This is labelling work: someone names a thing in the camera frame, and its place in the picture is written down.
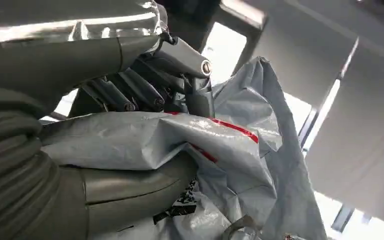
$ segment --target red stripe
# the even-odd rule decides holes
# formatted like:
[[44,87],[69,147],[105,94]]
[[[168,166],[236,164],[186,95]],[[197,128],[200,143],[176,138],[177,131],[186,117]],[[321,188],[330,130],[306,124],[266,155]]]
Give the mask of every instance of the red stripe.
[[239,132],[243,133],[245,136],[248,136],[250,139],[252,139],[256,144],[258,144],[258,136],[256,136],[254,133],[240,127],[240,126],[236,126],[236,125],[233,125],[231,123],[228,123],[228,122],[225,122],[225,121],[222,121],[222,120],[218,120],[218,119],[215,119],[215,118],[212,118],[210,117],[209,119],[211,119],[213,122],[215,123],[218,123],[220,125],[223,125],[225,127],[228,127],[228,128],[231,128],[231,129],[234,129],[234,130],[238,130]]
[[195,145],[195,144],[192,144],[192,147],[194,147],[196,150],[198,150],[198,152],[200,152],[204,157],[206,157],[208,160],[210,160],[211,162],[213,163],[217,163],[217,159],[215,157],[213,157],[211,154],[209,154],[208,152],[204,151],[202,148],[200,148],[199,146]]

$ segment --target gray machinery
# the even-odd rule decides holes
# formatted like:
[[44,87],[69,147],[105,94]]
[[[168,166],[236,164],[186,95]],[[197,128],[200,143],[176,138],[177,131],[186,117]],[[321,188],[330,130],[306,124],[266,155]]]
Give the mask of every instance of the gray machinery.
[[0,240],[117,232],[190,183],[185,152],[157,170],[82,169],[57,165],[38,138],[38,119],[79,87],[106,111],[159,112],[182,93],[189,113],[214,116],[210,62],[159,27],[163,15],[148,0],[0,0]]

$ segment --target bolt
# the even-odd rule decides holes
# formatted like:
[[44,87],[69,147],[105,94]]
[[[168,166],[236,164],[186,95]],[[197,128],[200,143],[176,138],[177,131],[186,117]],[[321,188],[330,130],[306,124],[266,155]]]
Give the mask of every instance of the bolt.
[[157,98],[154,100],[153,102],[155,104],[155,106],[160,110],[162,111],[163,110],[163,107],[164,107],[164,104],[166,103],[163,99],[161,98]]
[[124,104],[124,110],[127,112],[133,112],[135,110],[135,105],[133,105],[131,102],[127,102]]
[[204,74],[210,74],[212,69],[211,69],[211,63],[209,62],[204,62],[204,64],[202,65],[202,71],[204,72]]

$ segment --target white plastic sheet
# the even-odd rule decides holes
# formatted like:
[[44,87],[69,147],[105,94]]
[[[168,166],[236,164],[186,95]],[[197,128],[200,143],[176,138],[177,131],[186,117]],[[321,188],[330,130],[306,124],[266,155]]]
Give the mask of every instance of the white plastic sheet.
[[[267,90],[273,102],[264,96]],[[148,170],[186,150],[199,166],[186,200],[173,204],[194,205],[194,212],[177,215],[168,209],[166,217],[143,219],[99,240],[222,239],[247,217],[252,226],[239,227],[226,239],[280,240],[288,233],[326,239],[292,115],[270,65],[255,59],[216,86],[214,97],[216,119],[108,112],[45,128],[43,150],[60,164]]]

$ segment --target gray plastic bag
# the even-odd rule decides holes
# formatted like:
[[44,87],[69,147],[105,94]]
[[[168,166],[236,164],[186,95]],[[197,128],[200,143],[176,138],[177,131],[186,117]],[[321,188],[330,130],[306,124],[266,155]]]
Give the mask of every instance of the gray plastic bag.
[[[60,164],[148,170],[186,150],[199,166],[171,209],[97,239],[326,239],[292,115],[267,61],[256,58],[215,86],[214,102],[216,119],[108,112],[45,127],[43,150]],[[187,206],[194,211],[176,211]]]

